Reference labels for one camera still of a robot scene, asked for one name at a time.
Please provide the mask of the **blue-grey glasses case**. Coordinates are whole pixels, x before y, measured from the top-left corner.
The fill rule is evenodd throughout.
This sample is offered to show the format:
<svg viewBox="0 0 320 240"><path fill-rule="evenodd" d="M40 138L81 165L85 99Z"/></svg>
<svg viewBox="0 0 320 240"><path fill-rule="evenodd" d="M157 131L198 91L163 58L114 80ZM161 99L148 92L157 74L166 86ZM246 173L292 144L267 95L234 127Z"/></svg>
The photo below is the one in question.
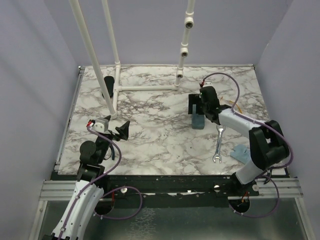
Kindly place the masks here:
<svg viewBox="0 0 320 240"><path fill-rule="evenodd" d="M203 130L205 128L205 116L197 113L197 106L192 105L191 127L194 130Z"/></svg>

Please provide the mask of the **black cylinder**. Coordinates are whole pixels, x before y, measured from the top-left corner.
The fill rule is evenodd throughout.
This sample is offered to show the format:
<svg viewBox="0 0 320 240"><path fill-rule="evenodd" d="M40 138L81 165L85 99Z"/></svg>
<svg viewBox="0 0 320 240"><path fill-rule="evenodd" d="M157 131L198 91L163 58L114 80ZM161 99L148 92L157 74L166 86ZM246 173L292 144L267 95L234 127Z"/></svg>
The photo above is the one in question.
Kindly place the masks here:
<svg viewBox="0 0 320 240"><path fill-rule="evenodd" d="M106 85L109 97L112 98L114 95L114 84L115 84L115 79L113 76L107 75L104 77L104 83Z"/></svg>

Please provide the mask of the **blue cloth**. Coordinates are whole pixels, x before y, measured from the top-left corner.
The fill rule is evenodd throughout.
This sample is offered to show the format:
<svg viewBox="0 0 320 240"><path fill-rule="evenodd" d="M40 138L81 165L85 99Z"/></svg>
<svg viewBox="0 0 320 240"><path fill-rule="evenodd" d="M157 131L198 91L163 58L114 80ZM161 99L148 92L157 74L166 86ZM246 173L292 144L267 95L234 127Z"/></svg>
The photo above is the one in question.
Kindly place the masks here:
<svg viewBox="0 0 320 240"><path fill-rule="evenodd" d="M236 145L230 153L230 156L243 164L248 163L251 159L250 149L243 144Z"/></svg>

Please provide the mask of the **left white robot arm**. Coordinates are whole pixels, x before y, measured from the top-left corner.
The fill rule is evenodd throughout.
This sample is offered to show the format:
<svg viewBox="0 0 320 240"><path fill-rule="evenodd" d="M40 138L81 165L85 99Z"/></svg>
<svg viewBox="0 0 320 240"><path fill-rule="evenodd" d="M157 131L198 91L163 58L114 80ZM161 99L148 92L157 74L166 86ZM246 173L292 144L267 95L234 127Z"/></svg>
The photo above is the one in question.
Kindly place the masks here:
<svg viewBox="0 0 320 240"><path fill-rule="evenodd" d="M91 119L87 123L87 130L97 138L80 145L80 166L71 199L56 227L51 234L45 234L43 240L82 240L96 205L101 198L110 193L110 184L102 178L120 164L122 153L114 141L126 141L129 138L130 127L128 120L113 132L109 130L110 120L109 115ZM119 161L110 170L105 171L101 163L109 149L112 158L115 158L115 151L118 151Z"/></svg>

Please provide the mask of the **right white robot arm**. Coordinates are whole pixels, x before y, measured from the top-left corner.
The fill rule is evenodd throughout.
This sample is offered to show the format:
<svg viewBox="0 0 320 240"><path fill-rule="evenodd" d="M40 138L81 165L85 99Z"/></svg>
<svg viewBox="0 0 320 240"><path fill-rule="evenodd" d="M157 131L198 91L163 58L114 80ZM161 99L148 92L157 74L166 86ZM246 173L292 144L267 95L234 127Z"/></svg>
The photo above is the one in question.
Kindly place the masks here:
<svg viewBox="0 0 320 240"><path fill-rule="evenodd" d="M188 113L192 114L193 110L249 140L250 159L232 174L229 184L230 191L236 196L246 192L248 184L273 165L293 156L277 121L258 121L236 112L233 106L220 104L213 86L202 87L198 94L188 95Z"/></svg>

